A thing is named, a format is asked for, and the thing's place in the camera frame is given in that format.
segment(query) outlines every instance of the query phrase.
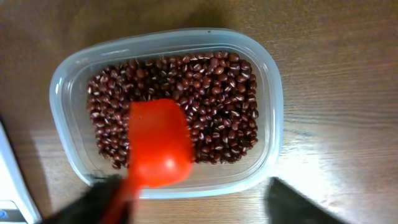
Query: plastic container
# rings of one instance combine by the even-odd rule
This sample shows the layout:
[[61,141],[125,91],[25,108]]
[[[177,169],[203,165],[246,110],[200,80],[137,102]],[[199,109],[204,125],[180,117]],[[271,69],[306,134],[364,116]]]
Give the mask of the plastic container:
[[282,146],[283,95],[278,68],[255,40],[227,29],[182,29],[112,40],[83,49],[65,59],[50,85],[50,105],[60,139],[76,174],[87,184],[111,174],[111,163],[98,155],[94,127],[86,111],[89,77],[107,65],[130,58],[227,50],[252,64],[257,76],[258,143],[235,164],[195,164],[185,182],[145,189],[141,198],[202,197],[239,192],[267,177]]

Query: blurry black object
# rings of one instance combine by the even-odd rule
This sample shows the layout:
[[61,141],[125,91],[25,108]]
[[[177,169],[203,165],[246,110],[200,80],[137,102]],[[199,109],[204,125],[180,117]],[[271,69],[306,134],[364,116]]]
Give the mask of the blurry black object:
[[271,178],[266,204],[271,224],[342,224],[280,179]]
[[[91,187],[76,202],[68,205],[52,215],[41,224],[97,224],[103,223],[105,211],[111,203],[113,195],[119,189],[121,178],[113,175]],[[122,224],[128,223],[130,204],[126,202],[122,211]]]

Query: red spoon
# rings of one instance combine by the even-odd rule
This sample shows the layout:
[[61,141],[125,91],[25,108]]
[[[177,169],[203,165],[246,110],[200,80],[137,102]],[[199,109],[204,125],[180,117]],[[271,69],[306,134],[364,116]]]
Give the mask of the red spoon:
[[184,113],[172,100],[131,103],[130,167],[105,216],[118,223],[123,203],[139,198],[144,187],[157,188],[185,180],[192,170],[193,149]]

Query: wood grain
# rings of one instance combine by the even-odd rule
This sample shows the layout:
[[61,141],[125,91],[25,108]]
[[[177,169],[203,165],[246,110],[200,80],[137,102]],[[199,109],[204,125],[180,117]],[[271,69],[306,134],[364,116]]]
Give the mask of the wood grain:
[[[274,174],[351,223],[398,220],[397,1],[0,1],[0,113],[43,216],[79,197],[49,108],[70,54],[184,27],[262,44],[284,89]],[[267,183],[238,194],[143,200],[138,223],[264,223]]]

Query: adzuki bean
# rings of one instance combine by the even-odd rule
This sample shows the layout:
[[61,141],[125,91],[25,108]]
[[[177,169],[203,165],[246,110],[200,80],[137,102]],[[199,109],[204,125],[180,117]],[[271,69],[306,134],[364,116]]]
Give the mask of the adzuki bean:
[[237,53],[204,52],[132,59],[88,80],[87,110],[99,154],[120,169],[129,163],[129,104],[171,98],[187,116],[193,162],[241,160],[258,142],[256,76]]

